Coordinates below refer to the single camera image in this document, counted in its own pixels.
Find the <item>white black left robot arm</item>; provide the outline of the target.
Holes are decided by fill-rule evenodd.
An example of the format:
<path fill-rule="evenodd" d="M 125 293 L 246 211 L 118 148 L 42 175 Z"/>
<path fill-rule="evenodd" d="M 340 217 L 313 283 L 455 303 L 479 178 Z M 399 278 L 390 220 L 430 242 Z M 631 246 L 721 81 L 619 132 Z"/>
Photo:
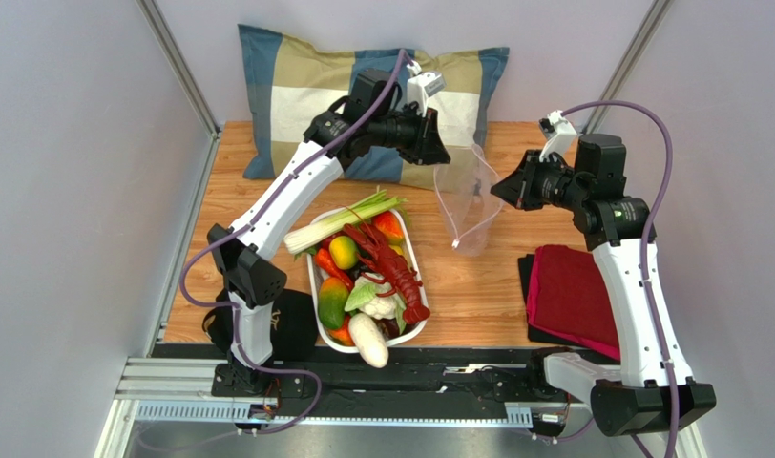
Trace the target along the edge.
<path fill-rule="evenodd" d="M 276 372 L 265 363 L 274 352 L 272 310 L 286 274 L 271 260 L 308 205 L 373 147 L 393 148 L 412 165 L 450 163 L 429 104 L 445 78 L 438 71 L 410 73 L 405 87 L 397 72 L 359 73 L 349 94 L 313 117 L 291 162 L 259 200 L 229 227 L 210 230 L 209 247 L 233 310 L 229 360 L 253 378 Z"/>

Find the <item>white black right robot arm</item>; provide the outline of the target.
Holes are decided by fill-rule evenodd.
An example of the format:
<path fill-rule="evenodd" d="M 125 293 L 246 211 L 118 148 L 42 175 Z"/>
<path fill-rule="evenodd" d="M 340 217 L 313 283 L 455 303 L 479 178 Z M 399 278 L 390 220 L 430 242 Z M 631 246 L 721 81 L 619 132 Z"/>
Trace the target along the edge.
<path fill-rule="evenodd" d="M 566 347 L 536 350 L 533 387 L 589 405 L 608 436 L 679 433 L 712 410 L 716 394 L 695 380 L 660 291 L 655 232 L 641 198 L 625 193 L 626 148 L 615 135 L 579 138 L 576 159 L 529 150 L 491 188 L 518 210 L 569 210 L 604 282 L 618 333 L 620 366 L 606 369 Z"/>

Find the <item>green celery stalk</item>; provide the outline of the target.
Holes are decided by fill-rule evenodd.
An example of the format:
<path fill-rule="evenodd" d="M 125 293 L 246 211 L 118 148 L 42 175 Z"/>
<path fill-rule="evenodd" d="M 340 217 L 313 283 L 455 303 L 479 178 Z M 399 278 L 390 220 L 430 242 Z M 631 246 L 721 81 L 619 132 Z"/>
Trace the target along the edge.
<path fill-rule="evenodd" d="M 342 206 L 336 213 L 320 217 L 303 228 L 289 232 L 283 239 L 284 246 L 288 253 L 300 254 L 323 239 L 340 232 L 346 224 L 372 219 L 406 202 L 405 198 L 389 196 L 386 190 L 379 190 L 351 205 Z"/>

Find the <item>yellow green lemon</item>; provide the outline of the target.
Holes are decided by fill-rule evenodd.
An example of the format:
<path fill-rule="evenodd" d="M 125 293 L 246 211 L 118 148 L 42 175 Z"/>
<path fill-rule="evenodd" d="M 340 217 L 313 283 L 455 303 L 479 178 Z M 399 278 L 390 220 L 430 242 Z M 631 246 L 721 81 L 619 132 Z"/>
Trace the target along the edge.
<path fill-rule="evenodd" d="M 332 240 L 328 251 L 335 265 L 341 270 L 348 270 L 357 265 L 358 246 L 349 236 L 339 236 Z"/>

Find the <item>clear pink zip top bag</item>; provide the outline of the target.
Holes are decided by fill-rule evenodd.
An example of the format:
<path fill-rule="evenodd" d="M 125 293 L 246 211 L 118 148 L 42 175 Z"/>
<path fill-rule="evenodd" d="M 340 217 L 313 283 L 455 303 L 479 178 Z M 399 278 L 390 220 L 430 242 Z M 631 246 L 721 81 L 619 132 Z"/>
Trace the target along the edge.
<path fill-rule="evenodd" d="M 439 212 L 452 250 L 478 257 L 489 242 L 490 229 L 503 202 L 491 193 L 500 181 L 478 144 L 449 147 L 450 163 L 434 167 L 433 184 Z"/>

